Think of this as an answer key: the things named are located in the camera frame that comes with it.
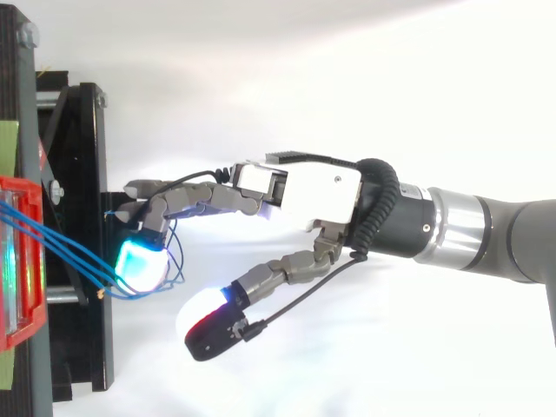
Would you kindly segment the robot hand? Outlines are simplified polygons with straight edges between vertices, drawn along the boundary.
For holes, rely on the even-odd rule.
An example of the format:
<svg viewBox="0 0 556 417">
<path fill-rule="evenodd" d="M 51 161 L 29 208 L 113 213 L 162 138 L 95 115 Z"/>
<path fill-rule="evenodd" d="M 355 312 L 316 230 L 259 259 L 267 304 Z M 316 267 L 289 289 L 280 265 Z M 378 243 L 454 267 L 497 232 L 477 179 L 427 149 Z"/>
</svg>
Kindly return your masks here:
<svg viewBox="0 0 556 417">
<path fill-rule="evenodd" d="M 238 162 L 174 181 L 131 181 L 116 218 L 132 234 L 122 243 L 112 279 L 129 299 L 169 288 L 170 225 L 188 217 L 280 215 L 315 232 L 312 248 L 258 264 L 228 286 L 206 288 L 191 298 L 191 323 L 182 341 L 196 361 L 209 361 L 253 340 L 273 322 L 272 317 L 251 321 L 247 310 L 276 289 L 306 283 L 317 290 L 343 271 L 339 258 L 361 183 L 354 163 L 299 153 L 267 155 L 262 162 Z"/>
</svg>

